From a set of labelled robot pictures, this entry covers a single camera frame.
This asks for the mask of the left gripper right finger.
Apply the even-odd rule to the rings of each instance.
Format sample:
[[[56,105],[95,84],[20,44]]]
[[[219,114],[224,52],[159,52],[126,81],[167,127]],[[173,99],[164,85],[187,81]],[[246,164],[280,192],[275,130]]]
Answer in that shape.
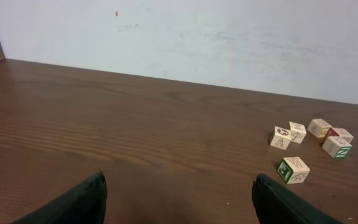
[[[253,181],[252,202],[260,223],[335,224],[339,222],[266,174],[258,174]]]

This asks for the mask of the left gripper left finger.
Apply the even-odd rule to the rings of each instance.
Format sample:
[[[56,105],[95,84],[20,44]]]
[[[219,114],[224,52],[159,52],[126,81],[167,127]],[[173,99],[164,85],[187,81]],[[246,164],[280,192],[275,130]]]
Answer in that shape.
[[[99,171],[43,207],[16,220],[15,224],[103,224],[107,185]]]

